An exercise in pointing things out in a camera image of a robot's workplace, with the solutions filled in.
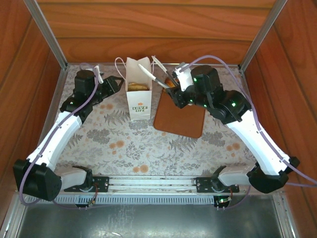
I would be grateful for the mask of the metal tongs with cream tips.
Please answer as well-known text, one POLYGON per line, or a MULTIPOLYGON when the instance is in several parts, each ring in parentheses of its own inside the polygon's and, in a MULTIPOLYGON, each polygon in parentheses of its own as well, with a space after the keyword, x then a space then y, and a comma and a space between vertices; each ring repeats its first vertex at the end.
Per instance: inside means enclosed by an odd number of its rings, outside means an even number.
MULTIPOLYGON (((174 79, 174 77, 172 76, 172 74, 166 69, 166 67, 155 57, 152 56, 152 59, 154 61, 154 63, 156 63, 162 70, 163 72, 168 76, 168 78, 171 80, 171 82, 174 84, 174 86, 178 86, 179 83, 174 79)), ((158 80, 151 72, 149 72, 144 66, 142 66, 141 64, 138 64, 139 69, 146 75, 148 76, 151 80, 153 80, 154 82, 156 82, 157 84, 159 84, 161 87, 163 87, 164 89, 168 89, 170 88, 170 86, 168 86, 167 84, 161 82, 160 80, 158 80)))

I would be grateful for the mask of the brown square board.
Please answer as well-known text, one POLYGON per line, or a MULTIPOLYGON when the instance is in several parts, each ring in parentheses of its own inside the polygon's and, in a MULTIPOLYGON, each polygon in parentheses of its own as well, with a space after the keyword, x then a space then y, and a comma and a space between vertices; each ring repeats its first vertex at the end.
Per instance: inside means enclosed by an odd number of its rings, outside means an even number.
POLYGON ((162 91, 154 119, 154 128, 176 135, 199 138, 203 133, 205 109, 196 105, 180 109, 162 91))

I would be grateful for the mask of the floral patterned tablecloth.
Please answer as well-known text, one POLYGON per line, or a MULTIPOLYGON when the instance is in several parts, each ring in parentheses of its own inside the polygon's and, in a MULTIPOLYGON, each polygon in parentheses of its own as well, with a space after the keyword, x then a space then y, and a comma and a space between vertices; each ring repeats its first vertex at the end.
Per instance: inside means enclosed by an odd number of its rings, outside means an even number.
POLYGON ((64 148, 56 172, 78 165, 103 175, 209 176, 222 165, 255 164, 242 140, 208 111, 198 138, 155 129, 161 93, 154 83, 149 120, 130 119, 124 89, 94 106, 64 148))

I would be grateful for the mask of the small green-lit circuit board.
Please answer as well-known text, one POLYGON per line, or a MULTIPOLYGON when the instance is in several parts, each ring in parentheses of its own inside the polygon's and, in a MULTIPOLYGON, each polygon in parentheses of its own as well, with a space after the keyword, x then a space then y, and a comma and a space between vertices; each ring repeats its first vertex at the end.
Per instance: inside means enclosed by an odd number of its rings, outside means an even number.
POLYGON ((224 211, 229 206, 231 200, 230 196, 216 196, 214 198, 214 207, 217 211, 224 211))

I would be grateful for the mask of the shiny steel sheet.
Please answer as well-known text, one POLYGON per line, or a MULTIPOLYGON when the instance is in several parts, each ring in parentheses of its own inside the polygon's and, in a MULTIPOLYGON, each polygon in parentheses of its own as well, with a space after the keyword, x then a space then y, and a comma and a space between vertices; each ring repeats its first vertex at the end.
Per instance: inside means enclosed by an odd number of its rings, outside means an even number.
POLYGON ((67 210, 26 209, 17 238, 288 238, 273 199, 249 196, 239 206, 110 205, 67 210))

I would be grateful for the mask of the aluminium frame post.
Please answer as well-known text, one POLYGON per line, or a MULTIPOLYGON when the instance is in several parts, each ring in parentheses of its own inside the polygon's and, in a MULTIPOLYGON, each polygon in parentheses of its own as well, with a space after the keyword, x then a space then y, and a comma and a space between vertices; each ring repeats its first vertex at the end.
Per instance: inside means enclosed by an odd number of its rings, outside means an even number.
POLYGON ((250 64, 252 58, 256 54, 257 50, 259 49, 261 43, 265 39, 266 35, 268 34, 269 30, 273 26, 274 22, 276 21, 277 17, 283 10, 284 6, 286 5, 288 0, 276 0, 274 3, 271 11, 269 12, 266 20, 264 21, 262 27, 258 31, 257 35, 255 36, 254 40, 252 41, 250 47, 248 48, 241 64, 240 70, 245 72, 248 65, 250 64))
POLYGON ((49 48, 62 69, 66 69, 68 61, 36 0, 23 0, 49 48))

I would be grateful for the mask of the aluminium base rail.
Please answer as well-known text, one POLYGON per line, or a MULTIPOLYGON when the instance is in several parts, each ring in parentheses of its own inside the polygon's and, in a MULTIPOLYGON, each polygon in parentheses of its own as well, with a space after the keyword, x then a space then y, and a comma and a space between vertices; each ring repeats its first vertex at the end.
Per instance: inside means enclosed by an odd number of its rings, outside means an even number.
MULTIPOLYGON (((171 177, 160 177, 160 176, 112 176, 109 177, 108 193, 117 194, 177 194, 177 193, 192 193, 198 194, 196 186, 193 183, 192 177, 184 176, 171 176, 171 177)), ((238 185, 240 191, 237 194, 241 194, 248 190, 247 185, 238 185)), ((230 193, 206 193, 214 195, 229 195, 230 193)))

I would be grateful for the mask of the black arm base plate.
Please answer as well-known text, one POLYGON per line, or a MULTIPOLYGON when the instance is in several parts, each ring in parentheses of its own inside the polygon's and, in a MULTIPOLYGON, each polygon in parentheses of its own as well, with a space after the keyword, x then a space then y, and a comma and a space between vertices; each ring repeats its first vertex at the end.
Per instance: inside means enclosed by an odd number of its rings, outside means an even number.
POLYGON ((240 191, 238 185, 226 186, 218 178, 213 177, 197 177, 193 179, 193 183, 197 193, 238 193, 240 191))
POLYGON ((93 182, 90 187, 83 187, 83 185, 76 185, 64 190, 64 192, 108 192, 109 177, 93 176, 93 182))

